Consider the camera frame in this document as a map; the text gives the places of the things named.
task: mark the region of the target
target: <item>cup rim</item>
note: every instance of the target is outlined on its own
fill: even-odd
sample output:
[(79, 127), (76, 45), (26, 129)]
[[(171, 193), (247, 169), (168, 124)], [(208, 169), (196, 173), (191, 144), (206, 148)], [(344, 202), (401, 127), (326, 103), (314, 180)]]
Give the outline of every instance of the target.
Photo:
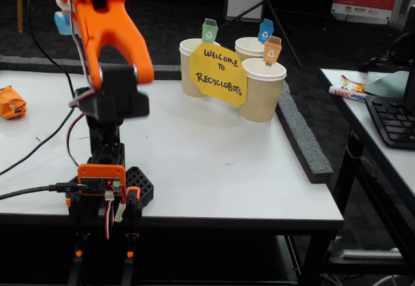
[(247, 68), (245, 68), (244, 64), (246, 62), (249, 62), (249, 60), (254, 59), (254, 60), (258, 60), (258, 58), (249, 58), (249, 59), (245, 59), (244, 61), (242, 61), (242, 66), (244, 67), (244, 70), (246, 71), (246, 75), (247, 77), (253, 79), (253, 80), (262, 80), (265, 82), (276, 82), (278, 80), (283, 80), (284, 78), (287, 77), (287, 69), (285, 69), (285, 67), (278, 63), (282, 68), (283, 68), (283, 72), (281, 74), (278, 75), (268, 75), (268, 74), (261, 74), (261, 73), (254, 73), (250, 70), (248, 70)]
[[(180, 42), (180, 44), (179, 44), (179, 51), (181, 53), (183, 53), (184, 55), (186, 55), (186, 56), (190, 56), (191, 53), (193, 51), (195, 51), (195, 50), (190, 50), (188, 48), (185, 48), (182, 44), (183, 43), (186, 43), (186, 42), (194, 41), (194, 40), (200, 40), (201, 43), (203, 43), (201, 38), (188, 38), (187, 40), (183, 40), (183, 41)], [(220, 44), (218, 42), (215, 42), (214, 45), (220, 46)]]
[(245, 39), (245, 38), (254, 38), (254, 39), (256, 39), (257, 40), (257, 38), (255, 38), (255, 37), (253, 37), (253, 36), (246, 36), (246, 37), (244, 37), (244, 38), (238, 38), (236, 41), (235, 41), (235, 46), (236, 47), (238, 47), (239, 49), (241, 49), (241, 50), (244, 50), (244, 51), (249, 51), (249, 52), (251, 52), (251, 53), (257, 53), (257, 54), (261, 54), (261, 55), (263, 55), (264, 54), (264, 50), (257, 50), (257, 49), (248, 49), (248, 48), (245, 48), (245, 47), (242, 47), (242, 46), (240, 46), (239, 44), (238, 44), (238, 42), (240, 41), (240, 40), (243, 40), (243, 39)]

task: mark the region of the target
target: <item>orange object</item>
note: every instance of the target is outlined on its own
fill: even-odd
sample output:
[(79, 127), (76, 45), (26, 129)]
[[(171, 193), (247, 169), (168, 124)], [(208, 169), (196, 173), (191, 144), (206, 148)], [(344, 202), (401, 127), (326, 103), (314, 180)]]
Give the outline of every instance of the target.
[(5, 119), (23, 117), (26, 114), (26, 101), (12, 88), (0, 89), (0, 115)]
[(282, 48), (281, 38), (270, 36), (268, 41), (265, 42), (263, 60), (270, 64), (275, 64)]
[(100, 90), (102, 80), (98, 57), (104, 46), (114, 46), (134, 64), (138, 84), (154, 80), (154, 70), (143, 36), (125, 10), (125, 0), (71, 0), (74, 25), (84, 44), (92, 86)]
[(140, 200), (140, 193), (141, 189), (139, 187), (127, 187), (126, 195), (128, 195), (128, 192), (130, 191), (137, 191), (137, 201)]
[[(125, 167), (122, 165), (81, 164), (78, 167), (78, 184), (83, 178), (111, 178), (117, 179), (125, 188)], [(84, 194), (101, 197), (103, 194)]]

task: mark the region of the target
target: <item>yellow sign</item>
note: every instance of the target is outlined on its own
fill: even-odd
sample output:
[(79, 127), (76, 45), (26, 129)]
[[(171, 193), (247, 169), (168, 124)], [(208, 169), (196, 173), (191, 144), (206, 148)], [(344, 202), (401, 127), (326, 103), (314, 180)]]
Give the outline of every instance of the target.
[(190, 55), (190, 79), (204, 95), (233, 106), (246, 102), (246, 72), (234, 51), (202, 43)]

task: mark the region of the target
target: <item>keyboard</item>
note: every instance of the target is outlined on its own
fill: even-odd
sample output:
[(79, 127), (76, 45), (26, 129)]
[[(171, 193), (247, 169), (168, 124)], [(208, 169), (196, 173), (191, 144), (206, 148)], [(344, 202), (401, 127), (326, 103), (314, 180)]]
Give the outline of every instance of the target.
[(365, 101), (377, 131), (389, 147), (415, 149), (415, 117), (405, 111), (403, 99), (367, 95)]

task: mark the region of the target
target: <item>white paper cup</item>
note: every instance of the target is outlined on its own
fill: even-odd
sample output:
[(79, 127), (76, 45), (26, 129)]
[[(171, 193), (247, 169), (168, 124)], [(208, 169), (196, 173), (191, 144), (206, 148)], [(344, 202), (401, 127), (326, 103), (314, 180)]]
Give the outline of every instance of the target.
[(258, 38), (239, 38), (235, 42), (235, 52), (241, 62), (250, 58), (264, 57), (265, 45)]
[(241, 106), (241, 117), (255, 123), (267, 123), (277, 107), (287, 70), (279, 63), (267, 66), (258, 58), (242, 62), (248, 76), (246, 102)]
[(192, 98), (208, 97), (201, 93), (195, 83), (193, 83), (193, 81), (190, 79), (189, 56), (197, 47), (199, 47), (201, 43), (201, 38), (190, 38), (188, 40), (182, 41), (179, 46), (180, 63), (182, 70), (182, 88), (185, 95)]

